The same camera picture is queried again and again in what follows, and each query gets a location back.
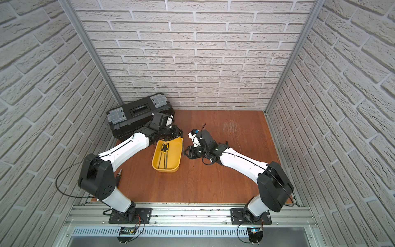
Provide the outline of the black yellow file tool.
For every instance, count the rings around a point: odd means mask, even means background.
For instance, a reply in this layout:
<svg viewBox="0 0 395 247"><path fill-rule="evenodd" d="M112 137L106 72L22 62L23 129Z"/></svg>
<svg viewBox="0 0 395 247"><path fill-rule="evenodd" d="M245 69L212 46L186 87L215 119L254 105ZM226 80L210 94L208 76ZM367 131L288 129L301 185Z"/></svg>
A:
<svg viewBox="0 0 395 247"><path fill-rule="evenodd" d="M162 146L161 146L161 150L160 150L160 153L159 153L158 169L160 169L160 163L161 163L161 158L162 158L162 155L163 155L164 149L165 149L165 144L162 144Z"/></svg>
<svg viewBox="0 0 395 247"><path fill-rule="evenodd" d="M169 143L165 144L165 149L164 149L164 169L167 169L167 164L168 164L168 150L169 150Z"/></svg>

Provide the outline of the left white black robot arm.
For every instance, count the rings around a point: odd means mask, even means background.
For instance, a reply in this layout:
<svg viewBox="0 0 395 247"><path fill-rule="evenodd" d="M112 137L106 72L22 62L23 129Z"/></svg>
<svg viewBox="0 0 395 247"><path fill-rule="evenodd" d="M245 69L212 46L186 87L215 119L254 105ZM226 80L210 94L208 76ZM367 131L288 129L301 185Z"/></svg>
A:
<svg viewBox="0 0 395 247"><path fill-rule="evenodd" d="M158 141L171 141L183 135L168 114L155 113L151 121L135 130L131 137L101 154L84 158L78 186L119 213L134 206L117 187L114 172L129 158Z"/></svg>

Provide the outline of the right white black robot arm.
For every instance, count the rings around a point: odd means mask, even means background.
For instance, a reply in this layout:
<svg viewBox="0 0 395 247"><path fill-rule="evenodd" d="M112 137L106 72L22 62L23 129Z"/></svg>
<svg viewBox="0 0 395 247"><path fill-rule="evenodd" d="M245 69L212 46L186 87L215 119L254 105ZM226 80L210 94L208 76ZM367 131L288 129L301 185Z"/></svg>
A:
<svg viewBox="0 0 395 247"><path fill-rule="evenodd" d="M245 206L245 215L259 217L264 212L280 212L291 197L294 186L277 162L260 162L238 153L228 144L217 143L207 130L193 129L188 133L193 145L184 154L190 159L201 159L205 165L218 163L254 181L259 195Z"/></svg>

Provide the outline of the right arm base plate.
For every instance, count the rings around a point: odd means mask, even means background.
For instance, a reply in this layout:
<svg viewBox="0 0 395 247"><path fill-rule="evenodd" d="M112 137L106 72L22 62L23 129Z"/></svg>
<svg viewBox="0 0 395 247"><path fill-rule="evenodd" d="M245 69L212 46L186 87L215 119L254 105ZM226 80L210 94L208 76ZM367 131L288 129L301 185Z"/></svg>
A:
<svg viewBox="0 0 395 247"><path fill-rule="evenodd" d="M230 209L231 223L233 225L239 224L263 224L271 225L271 215L269 211L263 212L259 216L253 215L247 209L234 208Z"/></svg>

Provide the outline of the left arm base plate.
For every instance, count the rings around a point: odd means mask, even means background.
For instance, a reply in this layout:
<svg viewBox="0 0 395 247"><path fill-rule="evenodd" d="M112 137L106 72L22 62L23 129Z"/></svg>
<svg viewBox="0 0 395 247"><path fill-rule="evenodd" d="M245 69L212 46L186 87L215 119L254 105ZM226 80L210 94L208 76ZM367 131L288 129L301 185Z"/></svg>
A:
<svg viewBox="0 0 395 247"><path fill-rule="evenodd" d="M149 224L152 210L152 208L148 207L133 208L126 213L112 210L109 224L137 224L139 221L141 224Z"/></svg>

